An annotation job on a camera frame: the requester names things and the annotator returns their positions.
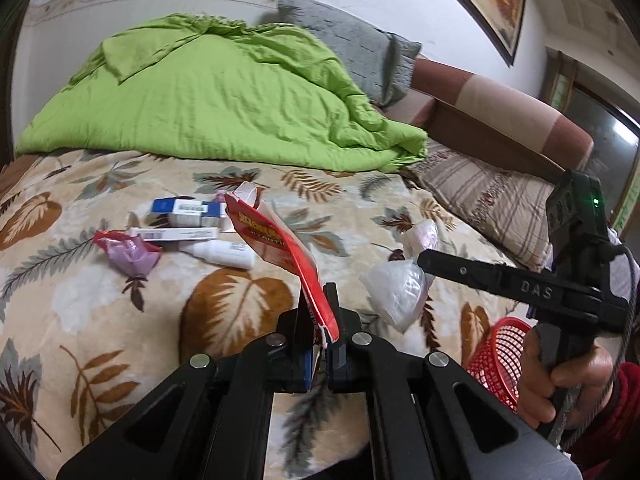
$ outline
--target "metal bolt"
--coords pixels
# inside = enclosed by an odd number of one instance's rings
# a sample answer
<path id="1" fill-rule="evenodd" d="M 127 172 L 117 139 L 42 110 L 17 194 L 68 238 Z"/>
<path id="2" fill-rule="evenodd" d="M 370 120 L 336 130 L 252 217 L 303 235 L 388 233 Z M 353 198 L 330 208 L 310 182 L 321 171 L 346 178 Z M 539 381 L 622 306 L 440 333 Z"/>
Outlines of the metal bolt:
<path id="1" fill-rule="evenodd" d="M 196 354 L 189 359 L 189 364 L 194 368 L 206 368 L 211 358 L 206 354 Z"/>
<path id="2" fill-rule="evenodd" d="M 371 343 L 371 336 L 366 332 L 356 332 L 351 336 L 351 340 L 356 343 L 356 345 L 366 346 Z"/>
<path id="3" fill-rule="evenodd" d="M 449 356 L 443 354 L 442 352 L 434 352 L 433 354 L 429 354 L 429 362 L 433 366 L 444 368 L 449 364 Z"/>
<path id="4" fill-rule="evenodd" d="M 278 332 L 271 332 L 267 336 L 267 345 L 269 346 L 282 346 L 287 342 L 287 338 Z"/>

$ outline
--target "black cable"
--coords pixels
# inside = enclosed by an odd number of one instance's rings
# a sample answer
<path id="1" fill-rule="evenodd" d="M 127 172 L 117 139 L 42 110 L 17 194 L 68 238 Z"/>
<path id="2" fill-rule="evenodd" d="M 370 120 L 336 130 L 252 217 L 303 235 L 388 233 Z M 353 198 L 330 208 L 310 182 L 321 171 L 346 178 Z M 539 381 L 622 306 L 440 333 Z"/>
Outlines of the black cable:
<path id="1" fill-rule="evenodd" d="M 584 432 L 593 422 L 593 419 L 598 415 L 598 412 L 600 411 L 605 398 L 607 397 L 610 389 L 613 387 L 613 383 L 618 376 L 618 370 L 620 370 L 620 365 L 622 364 L 622 361 L 624 360 L 626 355 L 626 347 L 629 345 L 629 340 L 631 339 L 631 332 L 634 326 L 634 317 L 636 314 L 636 295 L 638 292 L 636 281 L 638 280 L 638 276 L 636 275 L 634 257 L 629 248 L 624 245 L 620 245 L 618 247 L 623 251 L 623 253 L 625 253 L 626 259 L 629 262 L 629 271 L 631 272 L 631 294 L 629 296 L 629 308 L 626 311 L 625 329 L 622 334 L 622 344 L 620 346 L 620 350 L 618 351 L 616 361 L 613 365 L 613 373 L 611 374 L 609 381 L 607 381 L 607 385 L 602 392 L 600 400 L 595 405 L 587 419 L 575 431 L 571 433 L 571 435 L 565 442 L 561 444 L 561 449 L 563 451 L 566 451 L 578 441 L 578 439 L 584 434 Z"/>

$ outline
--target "white bottle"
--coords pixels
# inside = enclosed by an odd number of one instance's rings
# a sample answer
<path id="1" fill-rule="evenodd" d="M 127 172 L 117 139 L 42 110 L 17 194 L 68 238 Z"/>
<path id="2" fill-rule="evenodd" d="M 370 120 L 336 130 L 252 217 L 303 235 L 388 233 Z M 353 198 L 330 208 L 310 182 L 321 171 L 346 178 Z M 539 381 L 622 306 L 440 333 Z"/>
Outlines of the white bottle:
<path id="1" fill-rule="evenodd" d="M 210 264 L 247 270 L 255 264 L 255 252 L 244 242 L 225 242 L 224 240 L 180 242 L 179 248 Z"/>

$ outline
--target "black handle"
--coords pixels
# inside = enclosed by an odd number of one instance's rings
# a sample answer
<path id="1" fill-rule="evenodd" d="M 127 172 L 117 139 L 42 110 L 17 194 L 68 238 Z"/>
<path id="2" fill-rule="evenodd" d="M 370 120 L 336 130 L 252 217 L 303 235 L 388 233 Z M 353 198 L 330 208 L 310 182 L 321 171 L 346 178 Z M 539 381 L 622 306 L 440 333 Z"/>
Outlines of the black handle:
<path id="1" fill-rule="evenodd" d="M 592 335 L 574 335 L 547 323 L 535 327 L 540 337 L 540 362 L 550 372 L 559 364 L 587 354 L 595 339 Z M 560 443 L 569 412 L 580 395 L 580 385 L 567 389 L 556 388 L 550 400 L 556 409 L 556 418 L 548 424 L 540 424 L 538 433 L 551 444 Z"/>

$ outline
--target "red plastic basket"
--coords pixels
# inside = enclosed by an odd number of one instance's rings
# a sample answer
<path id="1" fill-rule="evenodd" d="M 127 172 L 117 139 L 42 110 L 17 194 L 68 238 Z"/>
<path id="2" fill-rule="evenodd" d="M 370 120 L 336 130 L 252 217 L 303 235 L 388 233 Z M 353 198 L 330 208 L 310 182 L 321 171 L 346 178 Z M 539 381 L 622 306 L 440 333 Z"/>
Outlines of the red plastic basket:
<path id="1" fill-rule="evenodd" d="M 531 327 L 516 317 L 503 317 L 491 328 L 466 371 L 514 412 L 518 404 L 518 379 L 522 373 L 520 354 L 524 336 Z"/>

